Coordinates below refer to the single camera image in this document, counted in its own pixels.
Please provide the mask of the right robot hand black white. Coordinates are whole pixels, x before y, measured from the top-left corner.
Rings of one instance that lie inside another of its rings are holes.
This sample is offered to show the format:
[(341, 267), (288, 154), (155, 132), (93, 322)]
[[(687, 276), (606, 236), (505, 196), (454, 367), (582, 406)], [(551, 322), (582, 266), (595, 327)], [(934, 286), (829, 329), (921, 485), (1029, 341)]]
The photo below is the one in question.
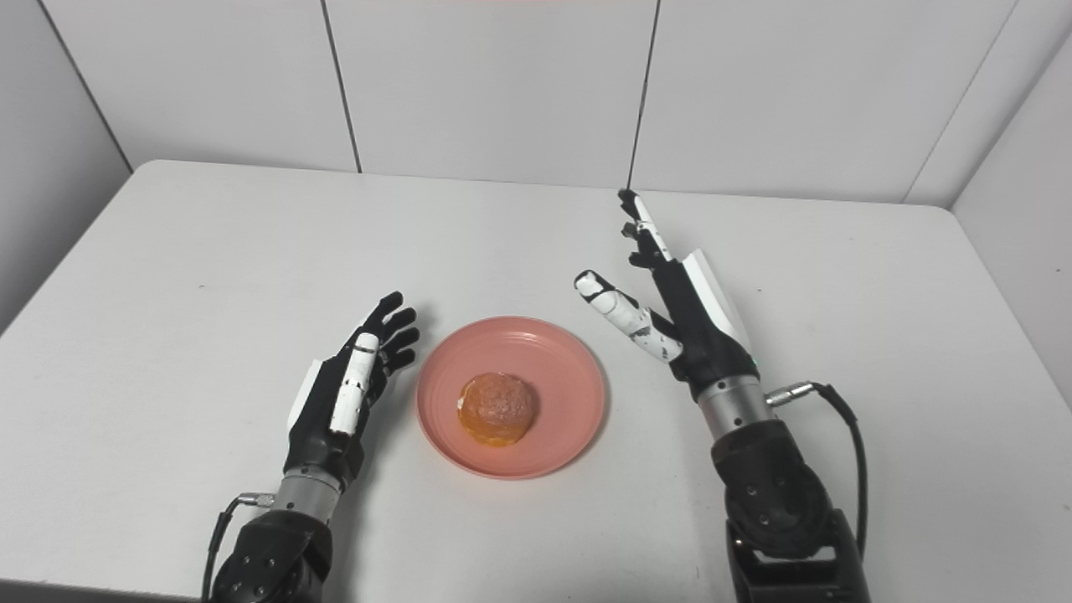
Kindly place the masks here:
[(653, 278), (667, 317), (591, 270), (579, 273), (574, 281), (583, 302), (647, 355), (669, 366), (693, 394), (728, 378), (759, 378), (757, 363), (721, 309), (698, 258), (673, 256), (646, 204), (631, 188), (621, 188), (617, 198), (629, 217), (621, 232), (636, 244), (629, 263)]

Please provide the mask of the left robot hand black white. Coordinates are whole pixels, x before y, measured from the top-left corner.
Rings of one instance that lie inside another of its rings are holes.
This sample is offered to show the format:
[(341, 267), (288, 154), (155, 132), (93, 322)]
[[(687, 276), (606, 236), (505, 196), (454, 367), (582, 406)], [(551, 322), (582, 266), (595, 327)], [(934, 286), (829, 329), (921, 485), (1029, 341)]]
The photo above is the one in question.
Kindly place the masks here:
[(348, 488), (363, 465), (372, 408), (392, 377), (416, 362), (416, 319), (401, 291), (392, 291), (333, 356), (312, 363), (291, 410), (284, 473), (317, 471)]

